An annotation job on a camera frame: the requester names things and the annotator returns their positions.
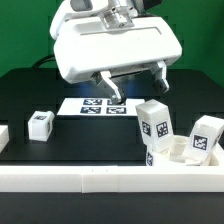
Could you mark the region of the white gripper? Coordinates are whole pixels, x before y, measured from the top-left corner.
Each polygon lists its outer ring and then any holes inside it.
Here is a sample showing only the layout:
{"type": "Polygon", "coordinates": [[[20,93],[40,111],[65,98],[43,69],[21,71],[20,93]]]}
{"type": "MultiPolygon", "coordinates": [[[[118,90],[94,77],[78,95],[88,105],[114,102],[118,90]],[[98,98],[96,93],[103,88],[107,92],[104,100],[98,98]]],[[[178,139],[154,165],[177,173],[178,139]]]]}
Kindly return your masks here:
{"type": "Polygon", "coordinates": [[[145,11],[162,0],[63,0],[50,26],[61,76],[69,83],[100,72],[99,86],[113,104],[125,95],[111,75],[147,70],[160,93],[169,90],[167,66],[182,47],[163,18],[145,11]]]}

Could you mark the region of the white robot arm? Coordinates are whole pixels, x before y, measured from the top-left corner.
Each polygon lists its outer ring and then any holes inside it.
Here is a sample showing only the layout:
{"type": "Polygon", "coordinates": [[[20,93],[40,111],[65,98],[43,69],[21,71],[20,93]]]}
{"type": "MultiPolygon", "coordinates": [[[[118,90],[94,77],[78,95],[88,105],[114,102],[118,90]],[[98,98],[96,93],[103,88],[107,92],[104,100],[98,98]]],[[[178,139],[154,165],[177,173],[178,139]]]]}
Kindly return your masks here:
{"type": "Polygon", "coordinates": [[[161,0],[63,0],[50,26],[61,76],[92,80],[113,103],[125,95],[112,79],[149,70],[157,89],[169,90],[167,67],[182,47],[163,18],[146,13],[161,0]]]}

